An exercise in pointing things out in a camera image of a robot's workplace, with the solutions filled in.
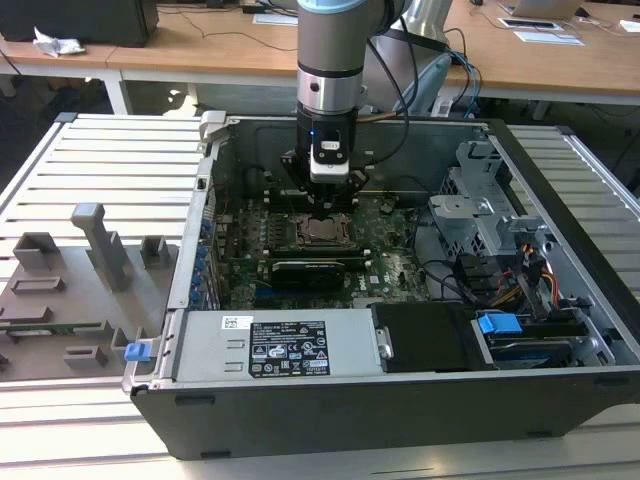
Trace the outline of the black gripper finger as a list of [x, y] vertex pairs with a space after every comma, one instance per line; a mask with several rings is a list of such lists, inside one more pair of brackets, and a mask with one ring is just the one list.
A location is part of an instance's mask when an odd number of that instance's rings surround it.
[[322, 214], [352, 213], [359, 205], [359, 192], [368, 182], [367, 172], [354, 169], [344, 182], [325, 186], [322, 190]]
[[281, 164], [297, 190], [301, 193], [302, 200], [298, 202], [302, 210], [314, 216], [324, 216], [324, 204], [321, 197], [321, 189], [313, 186], [309, 172], [309, 156], [299, 155], [295, 150], [289, 150], [281, 156]]

